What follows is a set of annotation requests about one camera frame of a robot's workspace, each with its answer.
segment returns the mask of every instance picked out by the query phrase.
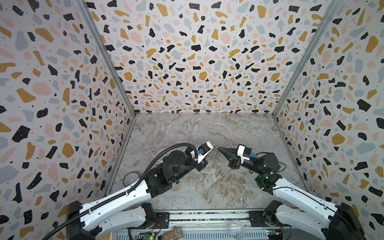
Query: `side wall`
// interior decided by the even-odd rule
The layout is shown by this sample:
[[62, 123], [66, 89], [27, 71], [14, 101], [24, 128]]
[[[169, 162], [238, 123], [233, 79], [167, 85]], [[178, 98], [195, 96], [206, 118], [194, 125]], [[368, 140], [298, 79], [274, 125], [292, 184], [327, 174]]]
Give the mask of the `side wall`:
[[314, 195], [351, 205], [384, 235], [384, 1], [348, 1], [277, 120]]
[[2, 0], [0, 37], [0, 239], [41, 239], [103, 196], [129, 119], [74, 1]]
[[136, 112], [268, 113], [330, 2], [89, 0], [88, 8]]

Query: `transparent plastic object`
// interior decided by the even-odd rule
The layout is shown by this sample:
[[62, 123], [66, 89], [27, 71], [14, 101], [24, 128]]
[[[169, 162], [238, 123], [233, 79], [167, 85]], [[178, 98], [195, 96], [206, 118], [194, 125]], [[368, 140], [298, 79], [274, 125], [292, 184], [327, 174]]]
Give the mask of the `transparent plastic object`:
[[228, 224], [228, 234], [234, 239], [245, 237], [245, 225], [239, 220], [233, 220]]

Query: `patterned panel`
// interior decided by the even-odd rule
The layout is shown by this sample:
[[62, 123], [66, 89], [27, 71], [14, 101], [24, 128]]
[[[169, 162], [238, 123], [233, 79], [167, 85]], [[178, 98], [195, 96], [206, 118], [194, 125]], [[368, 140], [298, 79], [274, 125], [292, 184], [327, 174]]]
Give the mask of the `patterned panel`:
[[330, 1], [90, 0], [136, 112], [270, 112]]
[[310, 191], [383, 239], [384, 1], [348, 1], [277, 116]]
[[0, 11], [0, 239], [41, 239], [102, 197], [129, 119], [73, 1]]

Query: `metal corner post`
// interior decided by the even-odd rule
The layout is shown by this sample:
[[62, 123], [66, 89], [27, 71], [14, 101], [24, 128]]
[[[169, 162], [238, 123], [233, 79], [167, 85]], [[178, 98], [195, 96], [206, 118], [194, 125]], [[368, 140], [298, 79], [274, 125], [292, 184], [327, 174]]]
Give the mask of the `metal corner post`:
[[336, 12], [340, 9], [343, 1], [344, 0], [332, 0], [331, 4], [329, 5], [327, 10], [325, 11], [323, 20], [320, 22], [320, 25], [317, 28], [316, 33], [313, 35], [312, 41], [308, 45], [307, 50], [304, 52], [303, 57], [301, 58], [301, 60], [299, 62], [299, 65], [297, 66], [296, 70], [294, 71], [291, 80], [288, 82], [287, 86], [285, 87], [285, 90], [284, 90], [283, 94], [281, 95], [280, 100], [277, 103], [277, 105], [273, 111], [274, 117], [276, 117], [278, 115], [278, 113], [280, 112], [281, 108], [283, 107], [285, 101], [288, 99], [289, 95], [291, 94], [293, 87], [295, 86], [297, 80], [300, 78], [302, 71], [304, 70], [305, 65], [307, 64], [309, 58], [311, 57], [312, 53], [316, 49], [317, 45], [319, 44], [321, 38], [324, 36], [326, 30], [328, 29], [330, 22], [332, 21]]
[[129, 98], [127, 97], [127, 94], [125, 93], [124, 87], [119, 81], [119, 76], [115, 70], [115, 67], [113, 66], [112, 60], [110, 59], [107, 50], [105, 49], [105, 46], [101, 40], [100, 34], [97, 30], [96, 24], [92, 20], [91, 13], [88, 10], [88, 7], [84, 0], [76, 0], [77, 7], [80, 11], [81, 16], [83, 17], [83, 20], [88, 27], [89, 32], [91, 33], [91, 36], [93, 40], [95, 41], [96, 47], [99, 49], [100, 54], [104, 60], [105, 65], [107, 66], [107, 69], [112, 75], [112, 79], [115, 82], [116, 87], [118, 88], [118, 91], [124, 101], [125, 106], [128, 109], [129, 114], [132, 116], [132, 118], [135, 117], [136, 113], [132, 108], [132, 105], [129, 101]]

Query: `white marble vein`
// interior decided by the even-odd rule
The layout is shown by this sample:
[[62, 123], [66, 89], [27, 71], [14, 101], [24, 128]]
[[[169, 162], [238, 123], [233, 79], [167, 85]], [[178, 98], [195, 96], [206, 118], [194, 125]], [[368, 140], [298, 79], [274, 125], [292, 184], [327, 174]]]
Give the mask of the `white marble vein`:
[[[239, 143], [252, 152], [273, 152], [287, 168], [280, 174], [302, 187], [270, 115], [138, 115], [113, 192], [123, 188], [123, 177], [142, 173], [165, 148], [180, 142], [196, 147], [210, 141], [215, 146], [236, 148]], [[265, 208], [276, 197], [259, 189], [257, 174], [245, 168], [231, 170], [218, 151], [211, 152], [201, 172], [193, 170], [179, 184], [152, 199], [155, 209]]]

